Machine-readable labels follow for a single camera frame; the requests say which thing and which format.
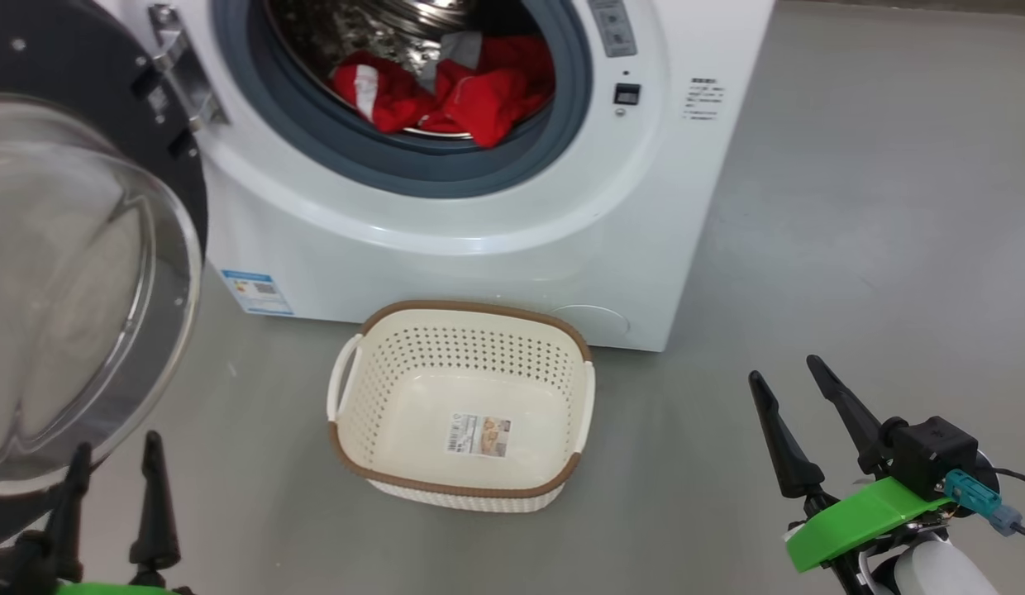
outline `white plastic basket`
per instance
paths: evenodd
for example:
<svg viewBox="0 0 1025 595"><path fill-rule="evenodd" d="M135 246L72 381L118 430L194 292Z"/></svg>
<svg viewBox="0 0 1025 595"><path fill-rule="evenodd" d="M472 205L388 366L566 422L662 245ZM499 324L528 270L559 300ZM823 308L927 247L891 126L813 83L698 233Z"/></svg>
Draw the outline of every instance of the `white plastic basket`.
<svg viewBox="0 0 1025 595"><path fill-rule="evenodd" d="M565 321L500 306L403 302L343 346L327 414L342 463L386 493L534 512L575 470L592 398L588 347Z"/></svg>

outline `gray floor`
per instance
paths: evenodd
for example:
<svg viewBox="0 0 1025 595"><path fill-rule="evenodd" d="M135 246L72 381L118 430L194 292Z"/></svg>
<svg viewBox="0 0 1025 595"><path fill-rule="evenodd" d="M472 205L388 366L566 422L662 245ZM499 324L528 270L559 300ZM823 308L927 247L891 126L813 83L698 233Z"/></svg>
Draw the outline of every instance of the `gray floor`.
<svg viewBox="0 0 1025 595"><path fill-rule="evenodd" d="M909 10L960 10L997 15L1025 15L1025 0L811 0L837 4L908 8Z"/></svg>
<svg viewBox="0 0 1025 595"><path fill-rule="evenodd" d="M202 595L804 593L745 378L846 493L860 475L804 358L880 418L943 414L1025 470L1025 19L784 4L763 50L667 353L601 351L591 439L558 502L482 516L339 468L323 392L347 325L242 315L207 278L199 330L148 425L168 444ZM123 581L139 434L85 506L92 580ZM1025 488L1008 486L1025 512ZM1025 540L954 541L1025 593Z"/></svg>

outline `button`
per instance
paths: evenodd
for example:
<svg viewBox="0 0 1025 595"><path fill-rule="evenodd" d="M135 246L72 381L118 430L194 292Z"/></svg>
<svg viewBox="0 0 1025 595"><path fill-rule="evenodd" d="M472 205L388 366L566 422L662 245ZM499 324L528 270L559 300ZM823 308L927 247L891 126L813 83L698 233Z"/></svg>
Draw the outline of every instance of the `button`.
<svg viewBox="0 0 1025 595"><path fill-rule="evenodd" d="M641 84L616 83L615 84L615 105L636 106L641 101Z"/></svg>
<svg viewBox="0 0 1025 595"><path fill-rule="evenodd" d="M607 24L621 24L624 18L622 18L622 12L620 10L598 10L597 14L600 15L600 19Z"/></svg>

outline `red clothing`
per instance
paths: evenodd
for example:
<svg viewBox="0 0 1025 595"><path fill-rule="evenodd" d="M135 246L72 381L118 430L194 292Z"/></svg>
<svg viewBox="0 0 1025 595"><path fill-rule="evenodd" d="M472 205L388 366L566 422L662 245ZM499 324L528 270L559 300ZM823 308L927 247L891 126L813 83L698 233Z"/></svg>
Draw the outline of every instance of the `red clothing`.
<svg viewBox="0 0 1025 595"><path fill-rule="evenodd" d="M480 147L496 147L517 121L554 94L554 61L538 37L484 38L479 68L438 64L436 94L391 61L356 52L339 65L332 89L357 106L384 133L415 127L468 132Z"/></svg>

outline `metal hinge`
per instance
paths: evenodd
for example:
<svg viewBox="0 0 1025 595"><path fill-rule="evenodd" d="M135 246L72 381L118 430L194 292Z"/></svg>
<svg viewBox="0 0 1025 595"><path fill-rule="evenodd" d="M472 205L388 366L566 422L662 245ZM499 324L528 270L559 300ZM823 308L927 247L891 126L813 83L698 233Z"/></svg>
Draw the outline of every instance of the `metal hinge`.
<svg viewBox="0 0 1025 595"><path fill-rule="evenodd" d="M149 22L160 45L153 63L171 83L189 114L191 130L198 131L209 121L225 121L222 106L211 90L211 82L200 66L177 8L172 4L151 4Z"/></svg>

